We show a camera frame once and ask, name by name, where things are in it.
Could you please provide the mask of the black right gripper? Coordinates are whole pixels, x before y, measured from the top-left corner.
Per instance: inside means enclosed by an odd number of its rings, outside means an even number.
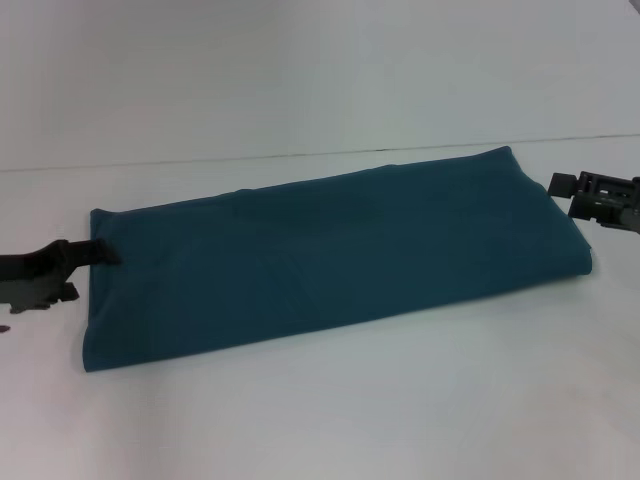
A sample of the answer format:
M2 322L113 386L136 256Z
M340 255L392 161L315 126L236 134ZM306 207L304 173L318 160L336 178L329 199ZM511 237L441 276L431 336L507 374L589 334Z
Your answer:
M605 228L639 230L639 178L582 172L575 175L554 173L547 188L549 196L573 197L568 215L574 219L595 220Z

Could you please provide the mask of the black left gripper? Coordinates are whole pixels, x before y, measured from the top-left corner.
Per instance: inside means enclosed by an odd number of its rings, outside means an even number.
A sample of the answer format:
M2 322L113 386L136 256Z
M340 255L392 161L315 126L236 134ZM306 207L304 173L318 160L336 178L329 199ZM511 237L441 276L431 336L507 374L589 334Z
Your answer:
M68 278L77 267L119 265L121 259L103 239L73 243L57 240L35 252L1 256L1 304L11 314L47 310L58 302L75 301L79 294Z

